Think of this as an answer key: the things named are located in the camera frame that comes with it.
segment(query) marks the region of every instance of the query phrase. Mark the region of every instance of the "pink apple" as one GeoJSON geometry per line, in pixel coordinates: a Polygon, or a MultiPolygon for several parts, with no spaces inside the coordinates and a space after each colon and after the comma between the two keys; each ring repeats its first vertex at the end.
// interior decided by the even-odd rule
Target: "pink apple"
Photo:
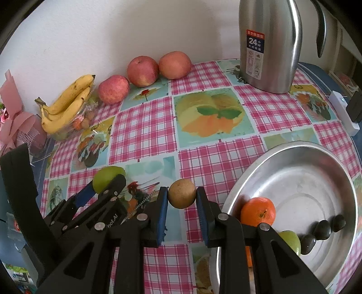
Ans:
{"type": "Polygon", "coordinates": [[[148,56],[134,58],[127,67],[128,79],[139,88],[152,85],[159,76],[157,62],[148,56]]]}
{"type": "Polygon", "coordinates": [[[113,75],[98,86],[99,98],[105,104],[122,102],[130,91],[130,83],[121,75],[113,75]]]}
{"type": "Polygon", "coordinates": [[[186,76],[192,67],[190,58],[181,51],[173,51],[162,56],[159,62],[160,73],[169,80],[186,76]]]}

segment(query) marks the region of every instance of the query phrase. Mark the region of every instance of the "tablecloth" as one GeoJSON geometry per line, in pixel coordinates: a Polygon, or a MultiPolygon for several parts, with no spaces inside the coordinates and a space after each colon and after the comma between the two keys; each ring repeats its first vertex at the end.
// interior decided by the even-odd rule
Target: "tablecloth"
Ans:
{"type": "MultiPolygon", "coordinates": [[[[362,258],[361,166],[328,99],[299,69],[291,91],[282,95],[245,83],[238,59],[197,63],[188,76],[171,81],[161,77],[147,88],[131,85],[122,104],[102,106],[89,130],[55,145],[47,161],[41,213],[45,216],[58,201],[80,191],[107,165],[122,166],[127,183],[138,181],[153,197],[160,186],[191,179],[222,206],[259,156],[295,140],[332,151],[348,169],[358,196],[356,240],[342,271],[327,287],[330,294],[338,293],[362,258]],[[197,110],[205,115],[195,112],[193,97],[210,106],[197,110]]],[[[132,195],[121,197],[134,207],[132,195]]],[[[202,243],[195,204],[185,210],[169,205],[166,229],[161,247],[144,249],[145,293],[212,293],[210,252],[202,243]]]]}

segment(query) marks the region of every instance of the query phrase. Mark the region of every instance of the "metal tray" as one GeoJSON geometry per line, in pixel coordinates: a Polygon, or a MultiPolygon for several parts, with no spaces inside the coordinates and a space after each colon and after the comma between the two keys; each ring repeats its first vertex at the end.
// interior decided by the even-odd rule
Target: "metal tray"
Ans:
{"type": "MultiPolygon", "coordinates": [[[[324,147],[310,142],[285,143],[259,157],[238,179],[222,212],[240,217],[242,205],[253,197],[267,197],[275,205],[276,231],[307,234],[315,222],[343,214],[346,227],[317,241],[300,258],[327,287],[343,266],[357,229],[357,199],[347,169],[324,147]]],[[[210,257],[212,288],[219,293],[220,248],[210,257]]]]}

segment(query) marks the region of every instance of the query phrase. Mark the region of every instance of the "green lime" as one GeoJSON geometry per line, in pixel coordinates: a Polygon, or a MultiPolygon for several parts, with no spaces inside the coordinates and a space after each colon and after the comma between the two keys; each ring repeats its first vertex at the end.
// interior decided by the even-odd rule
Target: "green lime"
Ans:
{"type": "Polygon", "coordinates": [[[300,241],[297,234],[293,231],[282,231],[279,236],[289,245],[293,251],[300,256],[300,241]]]}
{"type": "Polygon", "coordinates": [[[116,175],[126,175],[125,170],[122,167],[110,166],[100,169],[93,178],[93,189],[99,194],[108,184],[115,178],[116,175]]]}

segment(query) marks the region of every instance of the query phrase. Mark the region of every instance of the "blue gripper pad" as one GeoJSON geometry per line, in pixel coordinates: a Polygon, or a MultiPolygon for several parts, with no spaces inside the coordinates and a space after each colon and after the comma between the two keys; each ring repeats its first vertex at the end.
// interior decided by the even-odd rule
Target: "blue gripper pad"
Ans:
{"type": "Polygon", "coordinates": [[[79,207],[86,205],[95,194],[96,193],[93,190],[93,181],[90,181],[87,186],[77,193],[77,197],[75,199],[76,208],[78,209],[79,207]]]}
{"type": "Polygon", "coordinates": [[[199,223],[201,227],[201,234],[202,239],[204,240],[205,245],[209,244],[209,224],[206,219],[205,213],[205,199],[207,201],[206,193],[203,187],[199,187],[196,190],[196,206],[197,206],[197,213],[199,215],[199,223]]]}
{"type": "Polygon", "coordinates": [[[157,222],[157,246],[160,246],[162,241],[165,238],[165,229],[166,229],[166,215],[167,215],[167,193],[168,190],[166,187],[161,187],[158,195],[158,199],[162,198],[160,217],[157,222]]]}

